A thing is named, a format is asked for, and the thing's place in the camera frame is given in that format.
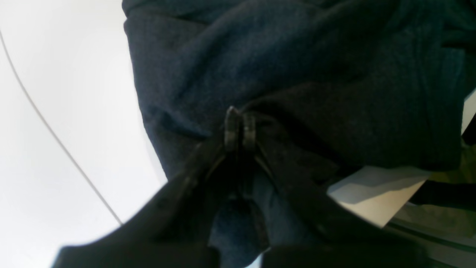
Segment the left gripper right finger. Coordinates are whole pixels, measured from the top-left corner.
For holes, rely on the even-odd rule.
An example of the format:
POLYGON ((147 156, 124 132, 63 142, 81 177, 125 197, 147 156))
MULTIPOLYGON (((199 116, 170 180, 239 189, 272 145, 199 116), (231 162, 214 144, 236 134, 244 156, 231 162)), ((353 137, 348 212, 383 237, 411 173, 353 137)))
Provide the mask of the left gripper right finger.
POLYGON ((354 171, 294 120, 242 116, 242 153, 252 163, 247 195, 263 215, 270 251, 263 264, 289 268, 426 268, 417 243, 374 227, 328 196, 354 171))

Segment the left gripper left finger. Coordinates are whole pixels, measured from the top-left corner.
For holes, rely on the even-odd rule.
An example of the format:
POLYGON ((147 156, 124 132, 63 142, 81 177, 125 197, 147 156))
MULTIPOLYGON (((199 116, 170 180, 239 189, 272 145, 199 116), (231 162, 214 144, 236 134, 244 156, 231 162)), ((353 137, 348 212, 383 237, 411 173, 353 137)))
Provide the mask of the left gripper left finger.
POLYGON ((83 246, 65 246, 54 268, 218 268, 209 246, 216 213, 236 186, 239 113, 228 109, 224 130, 203 142, 184 168, 128 222, 83 246))

